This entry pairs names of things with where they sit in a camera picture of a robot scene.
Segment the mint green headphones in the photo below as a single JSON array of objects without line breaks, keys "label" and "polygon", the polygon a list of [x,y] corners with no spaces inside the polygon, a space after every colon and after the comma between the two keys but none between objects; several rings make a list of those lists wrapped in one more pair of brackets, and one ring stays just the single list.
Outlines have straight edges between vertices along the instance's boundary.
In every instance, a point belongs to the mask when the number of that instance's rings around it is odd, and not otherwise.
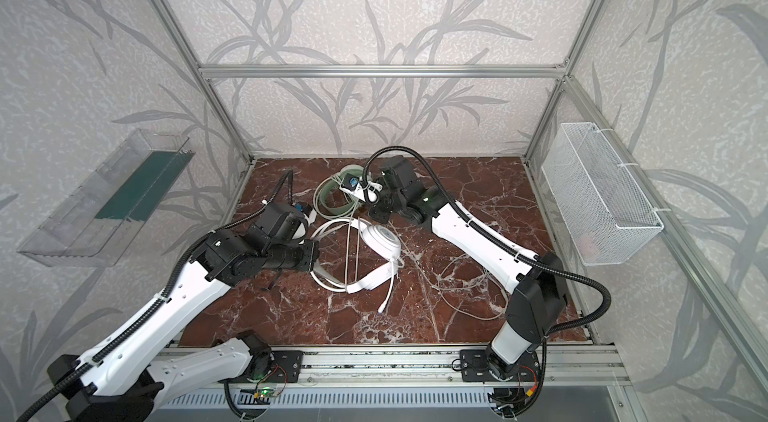
[{"label": "mint green headphones", "polygon": [[[316,187],[313,194],[313,206],[317,214],[326,220],[352,216],[356,212],[357,203],[341,191],[341,184],[345,176],[360,177],[362,172],[363,167],[361,165],[348,164],[332,176],[324,179]],[[334,205],[334,199],[338,195],[344,198],[344,202],[340,205]]]}]

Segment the white headphones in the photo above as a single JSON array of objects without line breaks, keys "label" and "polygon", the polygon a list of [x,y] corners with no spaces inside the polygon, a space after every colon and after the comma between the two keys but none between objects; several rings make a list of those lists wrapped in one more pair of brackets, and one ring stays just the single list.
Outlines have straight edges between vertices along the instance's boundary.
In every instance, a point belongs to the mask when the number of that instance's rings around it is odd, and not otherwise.
[{"label": "white headphones", "polygon": [[321,288],[336,294],[358,294],[386,288],[388,299],[401,267],[402,242],[387,227],[357,217],[340,217],[320,225],[312,238],[321,241],[346,230],[347,261],[334,276],[320,262],[310,275]]}]

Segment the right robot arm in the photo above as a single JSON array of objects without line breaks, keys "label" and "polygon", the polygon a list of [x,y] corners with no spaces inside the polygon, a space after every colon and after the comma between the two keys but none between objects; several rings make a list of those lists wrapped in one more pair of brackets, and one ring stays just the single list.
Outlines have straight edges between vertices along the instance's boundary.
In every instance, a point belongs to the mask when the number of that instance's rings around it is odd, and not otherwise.
[{"label": "right robot arm", "polygon": [[[521,358],[543,348],[552,334],[586,326],[611,306],[611,293],[602,283],[565,270],[556,254],[526,249],[472,215],[412,148],[392,145],[374,152],[355,190],[374,220],[386,223],[400,216],[461,249],[502,285],[509,296],[505,320],[485,349],[487,369],[499,381],[512,378]],[[601,302],[592,312],[562,322],[568,282],[597,291]]]}]

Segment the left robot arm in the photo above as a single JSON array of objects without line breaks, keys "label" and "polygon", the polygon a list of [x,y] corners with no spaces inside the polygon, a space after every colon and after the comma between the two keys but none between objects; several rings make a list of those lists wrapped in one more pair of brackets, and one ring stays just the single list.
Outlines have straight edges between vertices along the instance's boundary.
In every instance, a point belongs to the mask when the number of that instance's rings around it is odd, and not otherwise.
[{"label": "left robot arm", "polygon": [[31,420],[57,396],[72,421],[144,421],[165,403],[213,382],[261,381],[276,363],[270,346],[246,331],[173,362],[157,355],[184,326],[239,283],[262,271],[308,272],[319,244],[308,238],[314,210],[277,194],[293,187],[293,172],[278,179],[266,204],[197,239],[175,263],[168,281],[144,307],[102,342],[79,356],[65,354],[48,368],[52,388],[19,415]]}]

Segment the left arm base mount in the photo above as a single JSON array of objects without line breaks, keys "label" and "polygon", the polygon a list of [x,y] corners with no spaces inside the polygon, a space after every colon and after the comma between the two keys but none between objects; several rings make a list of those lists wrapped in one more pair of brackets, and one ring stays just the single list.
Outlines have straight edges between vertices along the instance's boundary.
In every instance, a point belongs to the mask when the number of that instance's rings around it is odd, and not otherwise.
[{"label": "left arm base mount", "polygon": [[261,381],[278,384],[298,382],[304,353],[300,350],[278,350],[253,357],[241,381]]}]

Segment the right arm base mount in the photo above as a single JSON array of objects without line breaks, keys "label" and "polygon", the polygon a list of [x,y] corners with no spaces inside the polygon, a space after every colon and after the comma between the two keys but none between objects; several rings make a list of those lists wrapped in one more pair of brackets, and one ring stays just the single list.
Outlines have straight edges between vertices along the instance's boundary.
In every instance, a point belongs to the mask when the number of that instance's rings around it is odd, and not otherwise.
[{"label": "right arm base mount", "polygon": [[512,365],[490,349],[459,351],[459,372],[463,382],[504,382],[512,376]]}]

